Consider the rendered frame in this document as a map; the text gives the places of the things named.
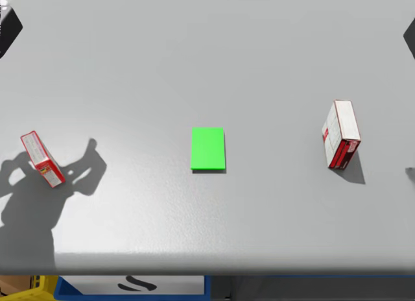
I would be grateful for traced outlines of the green pad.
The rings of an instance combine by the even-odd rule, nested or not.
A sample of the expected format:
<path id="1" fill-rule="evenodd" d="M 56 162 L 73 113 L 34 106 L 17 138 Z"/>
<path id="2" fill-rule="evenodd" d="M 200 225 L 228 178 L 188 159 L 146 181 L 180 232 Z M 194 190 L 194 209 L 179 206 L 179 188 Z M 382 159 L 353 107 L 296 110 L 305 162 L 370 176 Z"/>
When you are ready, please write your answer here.
<path id="1" fill-rule="evenodd" d="M 194 127 L 191 132 L 191 170 L 225 170 L 224 129 Z"/>

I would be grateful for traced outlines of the red and white carton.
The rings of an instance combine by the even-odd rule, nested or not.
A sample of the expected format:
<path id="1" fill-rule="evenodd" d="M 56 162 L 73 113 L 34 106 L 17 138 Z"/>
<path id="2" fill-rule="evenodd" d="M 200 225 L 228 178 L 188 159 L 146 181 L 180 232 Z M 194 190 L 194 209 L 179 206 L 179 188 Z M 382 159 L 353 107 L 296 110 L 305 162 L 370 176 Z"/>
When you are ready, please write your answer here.
<path id="1" fill-rule="evenodd" d="M 21 136 L 20 139 L 35 169 L 46 182 L 52 188 L 63 184 L 64 175 L 37 132 L 33 130 Z"/>
<path id="2" fill-rule="evenodd" d="M 335 99 L 322 127 L 329 169 L 345 170 L 361 144 L 361 133 L 350 100 Z"/>

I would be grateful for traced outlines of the white box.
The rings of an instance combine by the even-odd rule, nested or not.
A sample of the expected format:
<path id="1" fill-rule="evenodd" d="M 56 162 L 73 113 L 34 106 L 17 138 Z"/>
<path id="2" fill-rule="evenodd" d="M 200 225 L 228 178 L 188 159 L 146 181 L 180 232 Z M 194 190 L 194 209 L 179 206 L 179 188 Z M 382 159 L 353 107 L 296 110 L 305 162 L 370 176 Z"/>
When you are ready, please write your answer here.
<path id="1" fill-rule="evenodd" d="M 203 276 L 64 276 L 83 295 L 202 295 Z"/>

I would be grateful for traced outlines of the blue box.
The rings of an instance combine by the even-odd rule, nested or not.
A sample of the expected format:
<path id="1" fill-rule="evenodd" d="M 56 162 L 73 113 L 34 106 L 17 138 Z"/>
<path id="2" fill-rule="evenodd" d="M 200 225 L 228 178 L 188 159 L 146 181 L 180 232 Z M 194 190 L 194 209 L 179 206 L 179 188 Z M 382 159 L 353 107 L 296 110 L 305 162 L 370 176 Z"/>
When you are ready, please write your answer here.
<path id="1" fill-rule="evenodd" d="M 211 278 L 203 276 L 204 293 L 202 295 L 83 295 L 71 284 L 59 277 L 54 297 L 59 301 L 210 301 Z"/>

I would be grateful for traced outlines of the yellow box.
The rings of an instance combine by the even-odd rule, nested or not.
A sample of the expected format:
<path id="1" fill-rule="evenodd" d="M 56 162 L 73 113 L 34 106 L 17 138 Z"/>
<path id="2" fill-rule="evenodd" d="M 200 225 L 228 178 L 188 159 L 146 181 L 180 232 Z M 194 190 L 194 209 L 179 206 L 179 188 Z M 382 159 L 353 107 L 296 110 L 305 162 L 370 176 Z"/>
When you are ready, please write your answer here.
<path id="1" fill-rule="evenodd" d="M 29 288 L 15 293 L 6 293 L 0 286 L 0 301 L 56 301 L 54 292 L 58 276 L 30 276 Z"/>

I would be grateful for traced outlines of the brown box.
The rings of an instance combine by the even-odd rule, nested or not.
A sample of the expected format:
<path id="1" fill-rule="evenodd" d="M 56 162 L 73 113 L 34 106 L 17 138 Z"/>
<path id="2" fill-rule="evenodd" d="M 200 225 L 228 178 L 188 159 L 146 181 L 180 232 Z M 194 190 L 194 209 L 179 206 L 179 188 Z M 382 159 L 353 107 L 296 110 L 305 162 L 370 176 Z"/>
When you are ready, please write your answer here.
<path id="1" fill-rule="evenodd" d="M 31 288 L 32 276 L 0 276 L 0 297 L 8 296 Z"/>

